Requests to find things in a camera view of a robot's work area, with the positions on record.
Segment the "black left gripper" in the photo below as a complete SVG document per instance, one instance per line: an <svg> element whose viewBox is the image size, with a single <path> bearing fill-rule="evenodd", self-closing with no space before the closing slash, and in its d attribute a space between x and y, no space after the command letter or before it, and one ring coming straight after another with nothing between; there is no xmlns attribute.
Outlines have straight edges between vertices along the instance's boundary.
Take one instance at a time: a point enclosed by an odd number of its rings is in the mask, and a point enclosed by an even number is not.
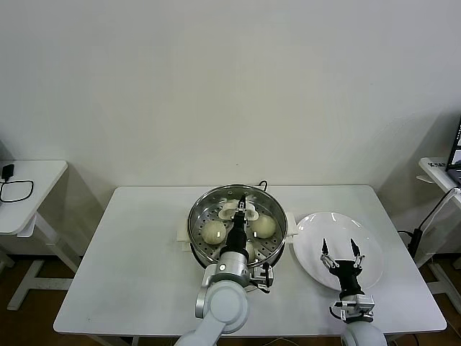
<svg viewBox="0 0 461 346"><path fill-rule="evenodd" d="M225 246L220 250L220 256L226 252L237 252L245 258L249 258L246 250L247 235L243 227L246 227L246 196L243 195L237 204L237 212L232 217L233 228L227 235Z"/></svg>

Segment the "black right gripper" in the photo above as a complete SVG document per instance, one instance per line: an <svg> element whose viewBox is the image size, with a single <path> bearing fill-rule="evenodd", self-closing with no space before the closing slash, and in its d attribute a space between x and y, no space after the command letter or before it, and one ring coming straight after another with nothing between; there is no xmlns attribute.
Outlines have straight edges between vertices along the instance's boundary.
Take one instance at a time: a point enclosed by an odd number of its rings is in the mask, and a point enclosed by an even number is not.
<svg viewBox="0 0 461 346"><path fill-rule="evenodd" d="M321 261L329 272L339 279L341 295L363 294L358 276L362 273L362 261L365 255L361 253L359 246L353 239L350 239L354 259L350 261L338 261L330 256L328 245L323 239L321 247Z"/></svg>

